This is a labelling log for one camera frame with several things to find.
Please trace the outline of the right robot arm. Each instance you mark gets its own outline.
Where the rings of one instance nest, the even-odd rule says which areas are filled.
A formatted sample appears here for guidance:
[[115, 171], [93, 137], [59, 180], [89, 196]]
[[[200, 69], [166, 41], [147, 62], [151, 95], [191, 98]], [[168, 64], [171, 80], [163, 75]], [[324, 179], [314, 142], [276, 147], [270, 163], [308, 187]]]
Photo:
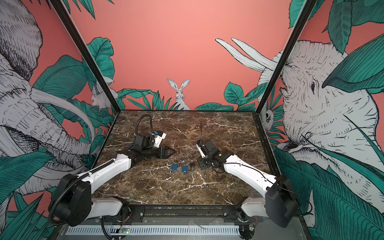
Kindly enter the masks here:
[[202, 170], [219, 169], [231, 174], [256, 190], [259, 198], [246, 197], [236, 205], [237, 219], [245, 222], [250, 218], [264, 217], [279, 227], [288, 226], [299, 209], [300, 201], [292, 182], [285, 176], [267, 174], [241, 160], [233, 152], [218, 147], [211, 140], [198, 140], [198, 158]]

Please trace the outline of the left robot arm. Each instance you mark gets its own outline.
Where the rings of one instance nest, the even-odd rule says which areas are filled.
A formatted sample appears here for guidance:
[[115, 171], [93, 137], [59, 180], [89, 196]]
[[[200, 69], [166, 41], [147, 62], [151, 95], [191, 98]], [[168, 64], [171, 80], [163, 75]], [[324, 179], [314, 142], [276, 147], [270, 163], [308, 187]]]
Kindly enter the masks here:
[[77, 226], [84, 220], [116, 216], [124, 206], [117, 198], [93, 199], [92, 194], [112, 178], [131, 169], [144, 159], [168, 159], [175, 150], [163, 146], [166, 133], [136, 134], [128, 150], [116, 154], [115, 158], [82, 174], [67, 174], [61, 178], [49, 205], [49, 224]]

